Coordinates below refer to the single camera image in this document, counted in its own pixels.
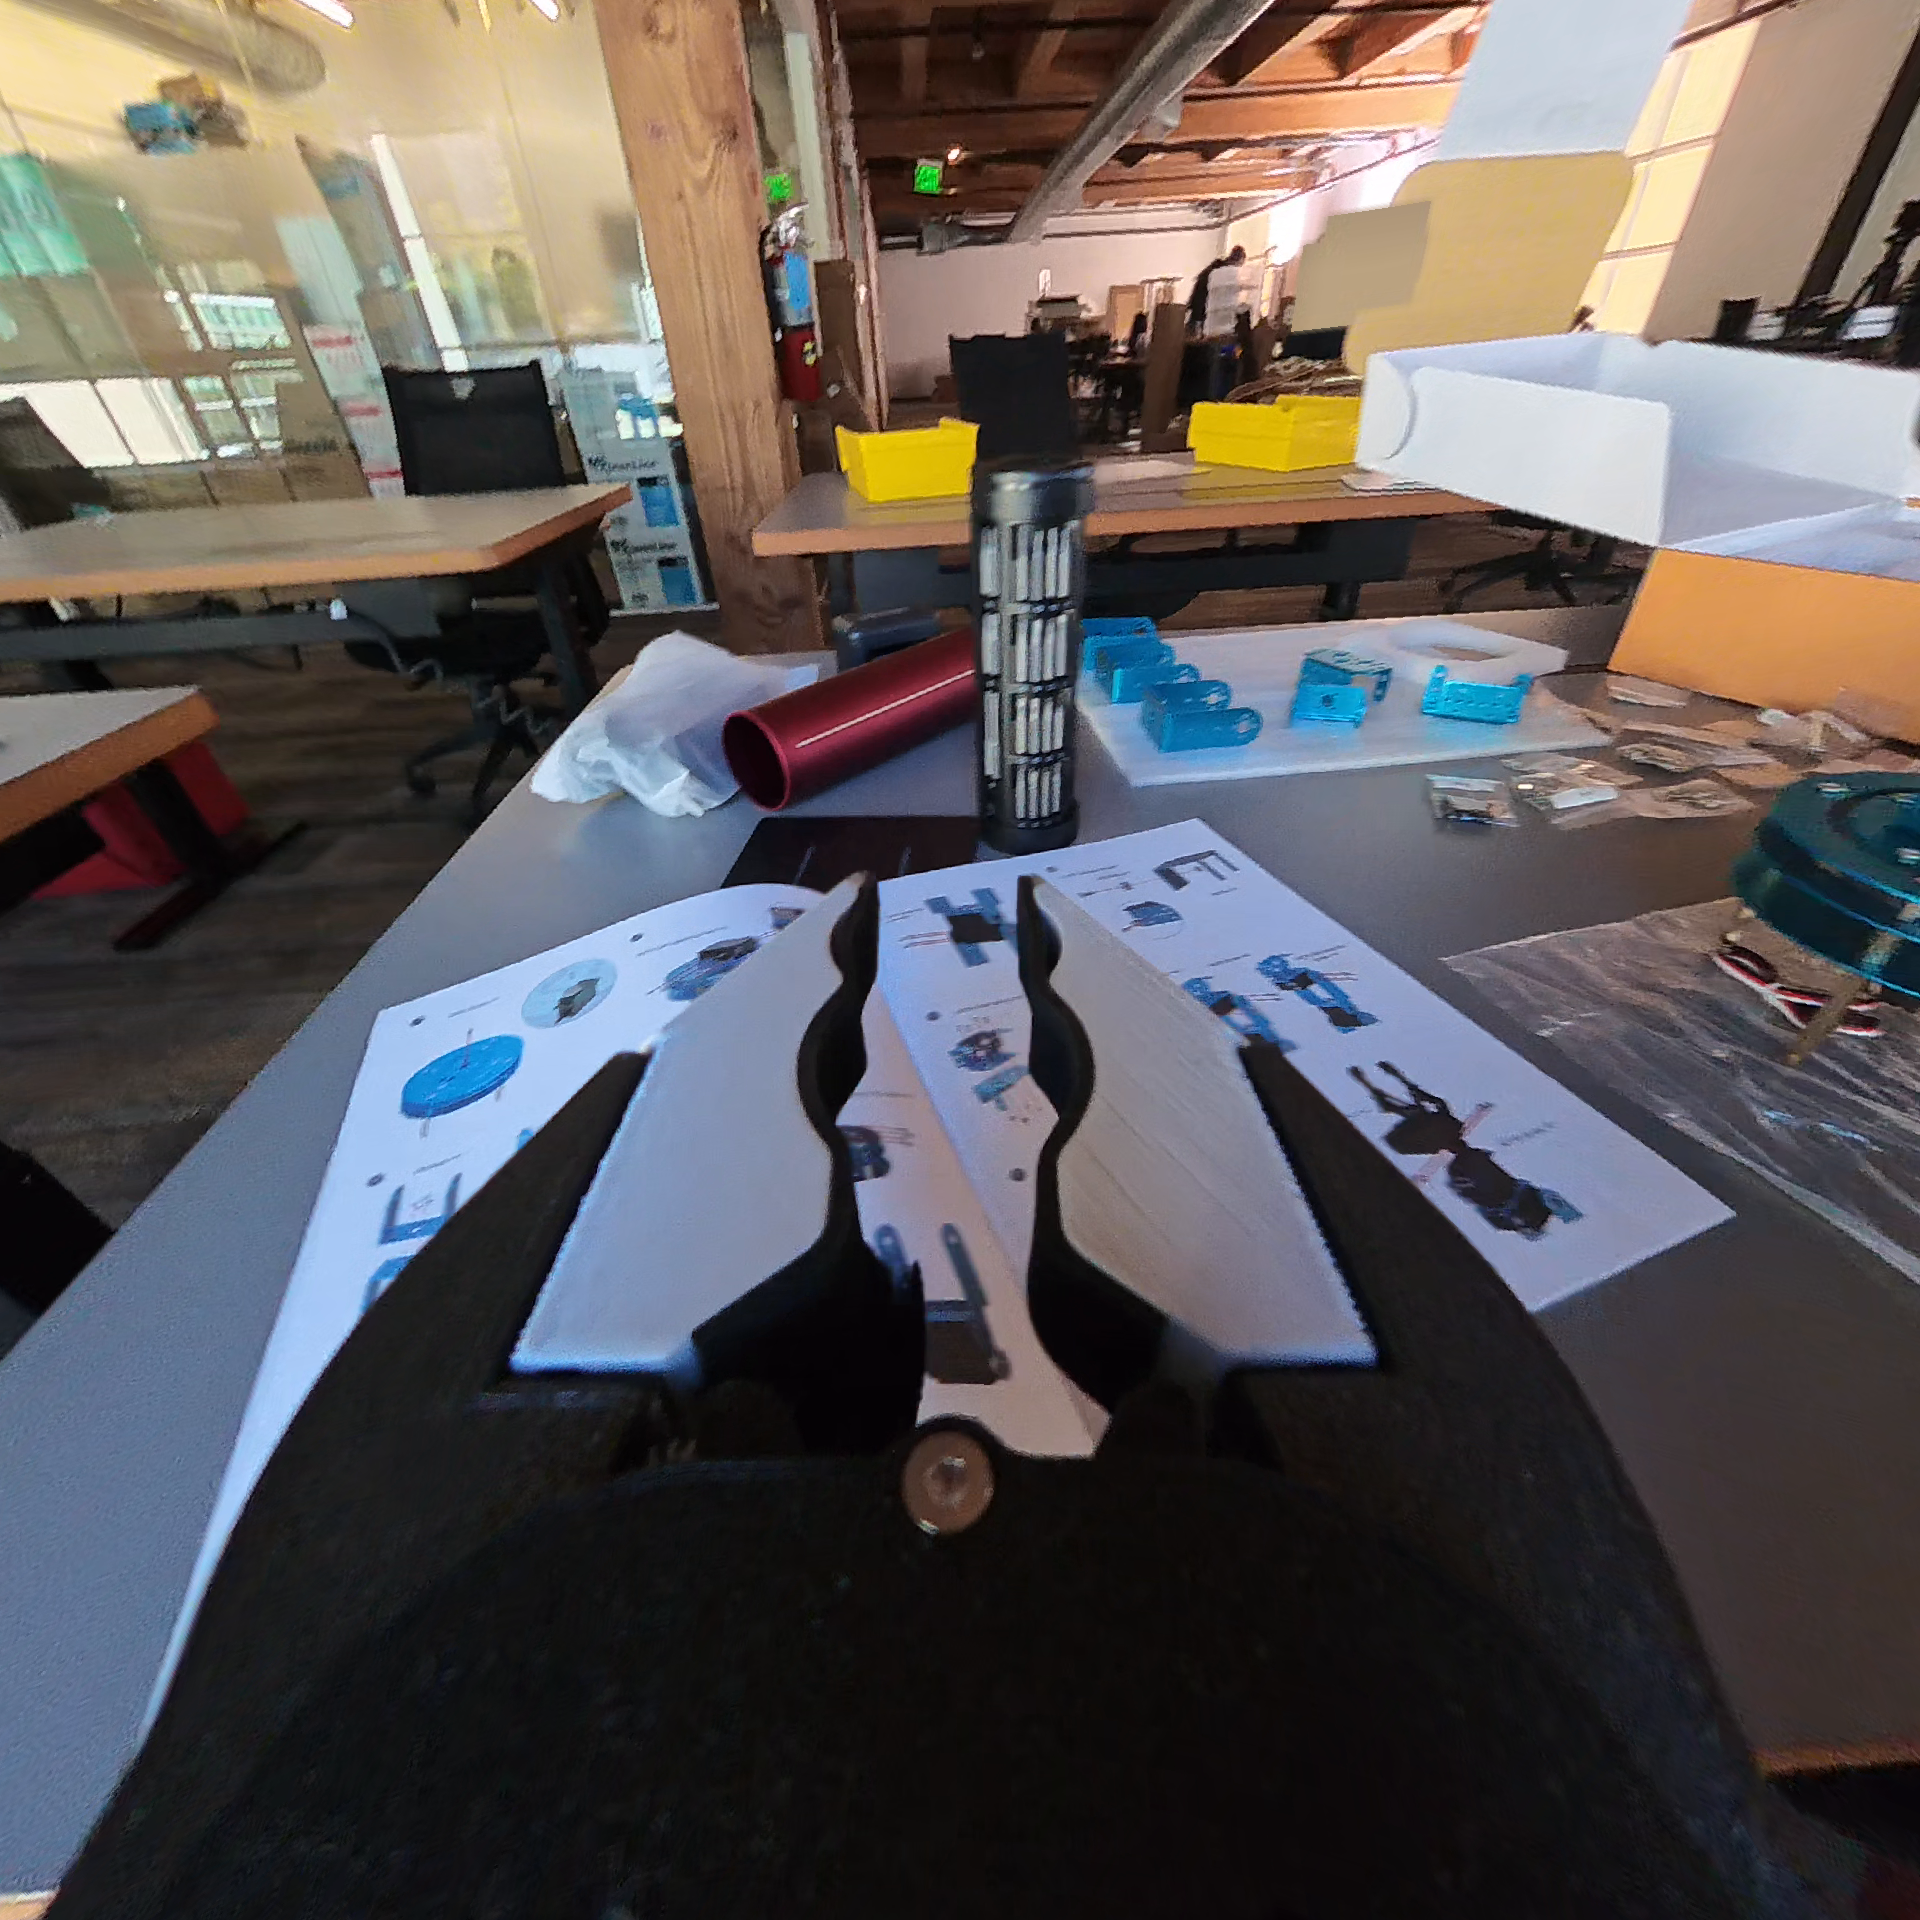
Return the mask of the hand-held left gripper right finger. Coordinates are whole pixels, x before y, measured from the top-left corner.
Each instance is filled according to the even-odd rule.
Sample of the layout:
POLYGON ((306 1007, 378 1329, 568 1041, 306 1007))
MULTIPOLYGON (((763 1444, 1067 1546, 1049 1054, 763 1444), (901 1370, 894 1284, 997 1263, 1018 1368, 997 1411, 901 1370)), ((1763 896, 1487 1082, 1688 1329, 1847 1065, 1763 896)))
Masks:
POLYGON ((1063 1370, 1376 1363, 1238 1038, 1046 878, 1022 878, 1033 1175, 1030 1316, 1063 1370))

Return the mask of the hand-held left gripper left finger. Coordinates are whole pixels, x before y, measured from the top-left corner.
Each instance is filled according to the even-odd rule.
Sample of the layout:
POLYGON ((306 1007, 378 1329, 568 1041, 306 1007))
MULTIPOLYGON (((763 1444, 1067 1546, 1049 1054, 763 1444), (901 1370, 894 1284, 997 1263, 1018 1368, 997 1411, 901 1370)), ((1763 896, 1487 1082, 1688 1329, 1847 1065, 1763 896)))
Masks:
POLYGON ((512 1370, 719 1378, 882 1319, 840 1116, 867 1071, 878 884, 842 880, 645 1057, 512 1370))

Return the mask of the teal round robot base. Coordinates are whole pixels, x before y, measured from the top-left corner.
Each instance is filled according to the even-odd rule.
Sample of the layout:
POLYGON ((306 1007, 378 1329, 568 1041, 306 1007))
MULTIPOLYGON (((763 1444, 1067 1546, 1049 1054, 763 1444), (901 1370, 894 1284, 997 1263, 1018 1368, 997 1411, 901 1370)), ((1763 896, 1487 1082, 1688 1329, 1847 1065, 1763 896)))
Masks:
POLYGON ((1713 961, 1792 1024, 1789 1065, 1829 1038, 1877 1035, 1887 1008, 1918 1003, 1918 775, 1790 785, 1736 864, 1736 899, 1713 961), (1829 993, 1792 986, 1749 943, 1755 928, 1843 983, 1829 993))

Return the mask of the orange and white cardboard box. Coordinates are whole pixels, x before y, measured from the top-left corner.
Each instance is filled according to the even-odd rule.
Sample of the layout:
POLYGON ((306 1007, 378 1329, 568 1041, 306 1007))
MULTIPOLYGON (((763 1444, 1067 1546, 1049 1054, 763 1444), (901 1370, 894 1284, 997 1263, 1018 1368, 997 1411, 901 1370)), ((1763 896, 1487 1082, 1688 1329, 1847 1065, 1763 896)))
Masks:
POLYGON ((1494 4, 1426 168, 1411 300, 1357 314, 1358 465, 1650 552, 1615 666, 1858 697, 1917 736, 1917 374, 1566 326, 1688 4, 1494 4))

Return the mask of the grey desk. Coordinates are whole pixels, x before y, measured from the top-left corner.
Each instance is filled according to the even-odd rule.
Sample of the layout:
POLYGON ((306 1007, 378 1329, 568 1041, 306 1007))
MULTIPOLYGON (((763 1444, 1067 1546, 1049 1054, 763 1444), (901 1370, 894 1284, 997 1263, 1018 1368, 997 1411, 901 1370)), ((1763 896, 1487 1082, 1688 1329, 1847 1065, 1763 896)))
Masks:
MULTIPOLYGON (((128 1226, 5 1358, 5 1889, 50 1880, 138 1738, 373 1015, 719 884, 757 826, 511 793, 470 838, 394 761, 426 697, 313 663, 199 670, 289 854, 165 946, 126 907, 5 919, 5 1137, 128 1226)), ((1736 824, 1477 843, 1419 775, 1131 790, 1094 838, 1190 816, 1736 1209, 1547 1312, 1781 1769, 1917 1761, 1917 1284, 1477 999, 1455 953, 1706 903, 1736 824)))

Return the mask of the wooden-topped desk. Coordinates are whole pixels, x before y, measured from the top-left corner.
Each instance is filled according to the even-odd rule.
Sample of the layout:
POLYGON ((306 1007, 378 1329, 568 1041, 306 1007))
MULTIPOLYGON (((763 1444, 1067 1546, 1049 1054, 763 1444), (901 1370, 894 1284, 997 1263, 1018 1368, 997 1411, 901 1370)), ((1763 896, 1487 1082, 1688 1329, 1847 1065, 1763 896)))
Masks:
MULTIPOLYGON (((1128 456, 1095 465, 1089 535, 1112 542, 1095 560, 1095 611, 1144 596, 1152 618, 1205 593, 1319 593, 1325 622, 1358 616, 1361 591, 1407 579, 1414 523, 1487 515, 1494 505, 1432 488, 1395 488, 1352 467, 1254 472, 1199 467, 1191 456, 1128 456)), ((938 556, 969 542, 963 497, 871 503, 842 473, 813 473, 752 530, 761 560, 842 560, 848 604, 885 566, 901 585, 930 587, 938 556)))
POLYGON ((466 497, 354 497, 230 510, 67 519, 3 542, 5 608, 111 604, 165 595, 299 593, 317 611, 241 616, 79 618, 3 631, 5 666, 208 656, 263 646, 423 640, 426 608, 395 622, 330 604, 391 585, 426 600, 433 584, 470 584, 535 568, 544 649, 561 672, 566 714, 597 696, 575 612, 563 604, 571 547, 633 499, 626 484, 543 488, 466 497))
POLYGON ((94 843, 80 807, 130 782, 183 884, 115 940, 122 953, 162 945, 273 850, 245 834, 223 838, 187 799, 170 758, 217 727, 217 712, 192 686, 8 696, 3 846, 5 907, 17 905, 94 843))

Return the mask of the white instruction booklet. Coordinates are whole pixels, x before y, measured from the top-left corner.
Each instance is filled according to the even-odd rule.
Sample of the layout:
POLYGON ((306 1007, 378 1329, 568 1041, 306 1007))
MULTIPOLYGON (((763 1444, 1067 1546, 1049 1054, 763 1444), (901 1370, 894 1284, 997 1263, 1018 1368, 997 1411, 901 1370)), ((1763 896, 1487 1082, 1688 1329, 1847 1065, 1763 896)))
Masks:
MULTIPOLYGON (((1530 1311, 1730 1215, 1209 824, 930 858, 898 855, 891 824, 855 854, 880 875, 880 946, 869 1067, 842 1118, 862 1233, 925 1282, 922 1419, 974 1418, 1046 1457, 1090 1452, 1102 1424, 1024 1305, 1055 1111, 1026 1064, 1022 875, 1074 899, 1223 1041, 1288 1054, 1530 1311)), ((822 850, 801 880, 661 903, 376 1017, 162 1673, 273 1447, 376 1302, 611 1057, 686 1019, 719 1038, 744 1002, 733 974, 826 895, 822 850)))

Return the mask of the black slotted metal plate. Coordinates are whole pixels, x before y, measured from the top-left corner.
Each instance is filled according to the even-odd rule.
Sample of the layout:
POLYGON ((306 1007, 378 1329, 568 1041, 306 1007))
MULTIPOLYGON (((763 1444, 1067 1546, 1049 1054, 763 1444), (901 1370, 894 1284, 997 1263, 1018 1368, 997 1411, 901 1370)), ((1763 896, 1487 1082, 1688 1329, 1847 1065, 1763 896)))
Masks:
POLYGON ((857 874, 891 880, 974 860, 969 816, 774 815, 755 826, 722 884, 801 884, 826 895, 857 874))

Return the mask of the thin white plastic bag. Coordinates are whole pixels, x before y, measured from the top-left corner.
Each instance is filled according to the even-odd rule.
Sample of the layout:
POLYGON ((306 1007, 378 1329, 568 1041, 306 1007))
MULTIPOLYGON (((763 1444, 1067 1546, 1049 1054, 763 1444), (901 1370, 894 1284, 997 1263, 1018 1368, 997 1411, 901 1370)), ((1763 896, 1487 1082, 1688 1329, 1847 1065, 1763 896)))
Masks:
POLYGON ((816 663, 734 656, 666 633, 566 727, 534 770, 534 793, 571 804, 629 796, 663 818, 704 816, 738 792, 722 747, 728 718, 822 675, 816 663))

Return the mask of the white foam sheet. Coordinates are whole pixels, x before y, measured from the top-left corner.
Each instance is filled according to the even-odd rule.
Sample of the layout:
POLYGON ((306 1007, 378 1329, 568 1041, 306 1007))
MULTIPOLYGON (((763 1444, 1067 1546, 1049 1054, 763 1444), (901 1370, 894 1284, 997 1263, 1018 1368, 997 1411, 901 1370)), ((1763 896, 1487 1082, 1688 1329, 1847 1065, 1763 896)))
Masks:
MULTIPOLYGON (((1517 616, 1497 616, 1494 627, 1481 627, 1469 618, 1457 620, 1465 620, 1475 630, 1523 639, 1517 616)), ((1358 732, 1293 729, 1290 704, 1303 659, 1312 649, 1337 649, 1335 640, 1343 624, 1346 622, 1167 633, 1173 655, 1199 666, 1205 681, 1229 681, 1238 704, 1261 710, 1262 735, 1246 747, 1158 752, 1141 732, 1139 707, 1112 707, 1090 678, 1079 680, 1085 729, 1101 739, 1113 768, 1135 786, 1345 772, 1369 767, 1597 751, 1601 746, 1601 732, 1558 697, 1558 675, 1535 681, 1523 720, 1517 727, 1475 727, 1424 718, 1419 714, 1422 697, 1414 703, 1408 689, 1393 691, 1390 684, 1384 704, 1358 732)))

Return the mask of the large clear plastic bag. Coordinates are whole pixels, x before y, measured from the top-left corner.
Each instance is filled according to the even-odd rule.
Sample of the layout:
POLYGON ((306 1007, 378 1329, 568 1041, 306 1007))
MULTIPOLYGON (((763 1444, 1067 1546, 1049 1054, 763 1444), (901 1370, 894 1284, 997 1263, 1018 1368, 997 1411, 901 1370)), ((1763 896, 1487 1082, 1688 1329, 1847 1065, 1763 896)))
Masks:
POLYGON ((1803 1064, 1785 998, 1835 974, 1733 900, 1451 955, 1530 1034, 1918 1279, 1917 1008, 1858 999, 1803 1064))

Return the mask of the red metal tube case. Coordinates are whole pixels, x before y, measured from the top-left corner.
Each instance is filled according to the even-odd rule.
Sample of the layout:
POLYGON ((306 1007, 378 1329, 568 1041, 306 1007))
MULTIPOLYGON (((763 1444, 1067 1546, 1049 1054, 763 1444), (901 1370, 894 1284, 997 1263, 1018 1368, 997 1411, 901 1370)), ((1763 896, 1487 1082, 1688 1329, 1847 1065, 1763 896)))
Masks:
POLYGON ((741 793, 791 810, 976 718, 971 627, 835 672, 722 726, 741 793))

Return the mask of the black screwdriver bit holder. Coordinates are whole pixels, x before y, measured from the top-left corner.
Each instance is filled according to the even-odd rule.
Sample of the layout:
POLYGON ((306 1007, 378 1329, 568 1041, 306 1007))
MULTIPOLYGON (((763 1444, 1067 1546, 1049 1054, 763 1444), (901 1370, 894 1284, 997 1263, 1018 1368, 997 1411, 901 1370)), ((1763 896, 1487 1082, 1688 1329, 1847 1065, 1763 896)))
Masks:
POLYGON ((976 807, 1007 858, 1077 838, 1074 732, 1094 467, 981 465, 971 488, 976 807))

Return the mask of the spread of hardware bags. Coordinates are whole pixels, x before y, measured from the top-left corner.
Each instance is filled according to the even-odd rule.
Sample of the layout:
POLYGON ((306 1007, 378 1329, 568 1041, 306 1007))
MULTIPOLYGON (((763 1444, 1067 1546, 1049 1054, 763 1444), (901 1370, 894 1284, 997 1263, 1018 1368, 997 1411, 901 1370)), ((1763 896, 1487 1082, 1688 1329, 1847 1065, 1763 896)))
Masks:
POLYGON ((1871 729, 1865 707, 1754 710, 1667 684, 1601 678, 1576 704, 1597 752, 1504 758, 1490 775, 1429 775, 1432 816, 1451 828, 1720 822, 1803 778, 1917 770, 1917 752, 1871 729))

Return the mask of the white foam cutout piece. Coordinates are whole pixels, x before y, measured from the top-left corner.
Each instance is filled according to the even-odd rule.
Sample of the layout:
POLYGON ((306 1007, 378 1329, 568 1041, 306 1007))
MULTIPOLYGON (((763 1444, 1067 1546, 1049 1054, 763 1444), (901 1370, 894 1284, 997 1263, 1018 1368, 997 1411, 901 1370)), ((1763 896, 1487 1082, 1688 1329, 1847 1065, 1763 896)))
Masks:
POLYGON ((1568 666, 1568 649, 1513 633, 1475 630, 1465 620, 1426 616, 1389 622, 1346 622, 1335 639, 1345 652, 1379 659, 1393 668, 1393 691, 1408 689, 1419 703, 1433 672, 1451 681, 1536 681, 1568 666))

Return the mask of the stacked printed cartons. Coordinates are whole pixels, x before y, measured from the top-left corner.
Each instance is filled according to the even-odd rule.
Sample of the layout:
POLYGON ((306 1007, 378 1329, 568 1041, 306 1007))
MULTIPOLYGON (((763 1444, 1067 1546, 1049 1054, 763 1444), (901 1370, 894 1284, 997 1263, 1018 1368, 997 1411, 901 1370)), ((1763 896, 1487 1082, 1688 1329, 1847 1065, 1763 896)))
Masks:
POLYGON ((680 433, 635 374, 566 367, 561 395, 586 475, 631 494, 605 527, 619 607, 643 616, 712 608, 680 433))

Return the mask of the yellow plastic bin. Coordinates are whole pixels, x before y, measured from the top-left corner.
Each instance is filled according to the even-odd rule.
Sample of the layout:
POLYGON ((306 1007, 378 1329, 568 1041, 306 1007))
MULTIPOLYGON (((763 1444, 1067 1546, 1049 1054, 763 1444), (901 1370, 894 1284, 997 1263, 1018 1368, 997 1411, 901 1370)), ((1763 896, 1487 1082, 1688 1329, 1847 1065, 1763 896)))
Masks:
POLYGON ((835 427, 835 456, 848 488, 871 505, 960 499, 971 491, 979 426, 943 418, 898 431, 835 427))
POLYGON ((1202 467, 1303 473, 1354 465, 1358 434, 1358 394, 1281 394, 1195 403, 1187 447, 1202 467))

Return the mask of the black office chair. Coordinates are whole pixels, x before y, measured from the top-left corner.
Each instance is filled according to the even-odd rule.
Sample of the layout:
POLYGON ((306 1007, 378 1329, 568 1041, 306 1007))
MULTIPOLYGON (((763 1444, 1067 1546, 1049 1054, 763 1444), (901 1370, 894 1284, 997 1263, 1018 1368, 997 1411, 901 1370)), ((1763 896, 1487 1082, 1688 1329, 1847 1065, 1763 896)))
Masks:
MULTIPOLYGON (((561 433, 537 361, 474 374, 384 369, 400 473, 410 497, 466 497, 561 489, 570 483, 561 433)), ((470 726, 403 767, 421 799, 437 790, 430 768, 485 751, 471 782, 470 824, 490 807, 507 758, 535 761, 563 726, 561 710, 529 704, 520 681, 547 656, 544 568, 517 560, 430 584, 373 584, 343 608, 381 627, 378 640, 350 640, 357 666, 421 684, 455 684, 470 697, 470 726)))
POLYGON ((960 418, 976 427, 976 467, 1065 462, 1077 452, 1061 332, 949 338, 949 360, 960 418))

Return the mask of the red fire extinguisher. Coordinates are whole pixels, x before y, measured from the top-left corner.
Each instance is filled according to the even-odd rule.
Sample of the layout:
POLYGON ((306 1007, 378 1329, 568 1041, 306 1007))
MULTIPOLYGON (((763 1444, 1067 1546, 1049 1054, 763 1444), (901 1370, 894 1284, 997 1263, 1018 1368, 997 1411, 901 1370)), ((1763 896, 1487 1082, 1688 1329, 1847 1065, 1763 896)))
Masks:
POLYGON ((810 404, 826 395, 802 206, 774 209, 759 232, 759 270, 783 395, 810 404))

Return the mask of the wooden support pillar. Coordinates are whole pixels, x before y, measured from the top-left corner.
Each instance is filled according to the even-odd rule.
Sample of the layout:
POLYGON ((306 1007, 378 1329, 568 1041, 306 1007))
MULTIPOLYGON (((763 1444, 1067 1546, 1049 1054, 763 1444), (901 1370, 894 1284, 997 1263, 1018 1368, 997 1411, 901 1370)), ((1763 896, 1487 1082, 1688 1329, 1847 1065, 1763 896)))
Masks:
POLYGON ((734 2, 597 2, 641 239, 656 289, 719 631, 738 655, 823 646, 810 560, 752 535, 801 481, 761 289, 761 169, 734 2))

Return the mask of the glass partition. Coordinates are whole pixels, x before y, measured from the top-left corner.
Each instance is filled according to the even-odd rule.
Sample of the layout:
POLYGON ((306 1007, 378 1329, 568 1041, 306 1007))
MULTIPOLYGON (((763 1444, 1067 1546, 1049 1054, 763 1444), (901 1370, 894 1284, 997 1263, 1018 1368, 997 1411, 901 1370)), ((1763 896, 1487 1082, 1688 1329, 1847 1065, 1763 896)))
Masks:
POLYGON ((381 370, 671 395, 593 4, 5 4, 5 400, 395 491, 381 370))

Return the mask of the silver ceiling duct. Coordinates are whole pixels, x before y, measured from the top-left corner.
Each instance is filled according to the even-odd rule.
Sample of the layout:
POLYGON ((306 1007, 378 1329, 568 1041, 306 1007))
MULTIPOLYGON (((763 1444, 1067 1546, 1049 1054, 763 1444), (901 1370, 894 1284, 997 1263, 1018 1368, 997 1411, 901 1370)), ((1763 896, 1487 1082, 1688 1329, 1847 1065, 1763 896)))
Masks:
POLYGON ((1094 175, 1128 137, 1175 104, 1264 12, 1266 2, 1179 2, 1167 9, 1110 92, 1055 153, 1046 176, 1019 206, 1007 243, 1039 244, 1049 220, 1079 209, 1094 175))

